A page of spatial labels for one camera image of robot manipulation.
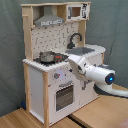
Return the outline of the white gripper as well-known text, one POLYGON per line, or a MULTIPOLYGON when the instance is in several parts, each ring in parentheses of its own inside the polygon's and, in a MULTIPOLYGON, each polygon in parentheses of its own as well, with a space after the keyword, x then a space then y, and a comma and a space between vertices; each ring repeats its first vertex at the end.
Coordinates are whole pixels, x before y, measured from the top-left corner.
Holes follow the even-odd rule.
POLYGON ((68 57, 68 62, 73 70, 75 77, 78 80, 86 80, 85 67, 89 65, 89 62, 85 57, 77 56, 77 55, 70 55, 68 57))

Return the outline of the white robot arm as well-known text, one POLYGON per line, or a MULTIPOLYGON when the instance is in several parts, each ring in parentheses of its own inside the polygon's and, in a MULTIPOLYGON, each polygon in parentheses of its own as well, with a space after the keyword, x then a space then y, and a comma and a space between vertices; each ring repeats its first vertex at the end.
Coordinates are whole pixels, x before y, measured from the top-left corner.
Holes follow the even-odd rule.
POLYGON ((70 55, 68 62, 72 72, 78 80, 93 81, 94 90, 100 95, 110 95, 128 99, 128 91, 112 88, 115 79, 115 71, 91 65, 85 57, 70 55))

